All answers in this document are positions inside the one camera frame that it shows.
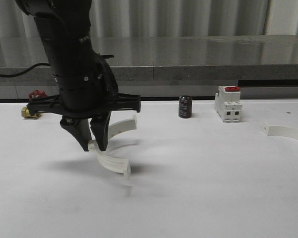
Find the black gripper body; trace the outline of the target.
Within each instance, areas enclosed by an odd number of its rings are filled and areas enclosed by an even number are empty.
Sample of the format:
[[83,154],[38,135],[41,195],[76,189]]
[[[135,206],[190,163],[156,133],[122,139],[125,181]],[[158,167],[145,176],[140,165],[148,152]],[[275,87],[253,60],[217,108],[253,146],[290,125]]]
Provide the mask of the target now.
[[95,54],[94,68],[71,77],[55,76],[59,94],[30,100],[31,115],[54,113],[73,119],[89,119],[110,111],[140,112],[140,95],[118,92],[115,76],[107,63],[113,55]]

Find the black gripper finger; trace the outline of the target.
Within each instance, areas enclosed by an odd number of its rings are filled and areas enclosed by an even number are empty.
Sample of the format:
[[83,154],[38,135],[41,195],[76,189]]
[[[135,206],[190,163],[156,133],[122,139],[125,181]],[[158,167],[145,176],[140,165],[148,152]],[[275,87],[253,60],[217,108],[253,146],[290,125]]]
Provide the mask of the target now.
[[108,129],[111,112],[101,113],[93,117],[90,121],[90,128],[101,151],[105,151],[108,146]]
[[60,125],[77,140],[84,151],[88,151],[88,143],[92,139],[88,119],[72,119],[62,116]]

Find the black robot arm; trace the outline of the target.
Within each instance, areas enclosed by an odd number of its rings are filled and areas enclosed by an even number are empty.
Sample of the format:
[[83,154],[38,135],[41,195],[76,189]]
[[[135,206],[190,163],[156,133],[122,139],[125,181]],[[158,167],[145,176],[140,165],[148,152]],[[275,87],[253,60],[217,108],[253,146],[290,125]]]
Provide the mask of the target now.
[[88,150],[95,138],[101,151],[108,145],[113,111],[141,108],[138,95],[119,92],[107,56],[96,53],[89,37],[89,0],[19,0],[19,8],[34,17],[59,93],[31,100],[36,113],[62,116],[60,125]]

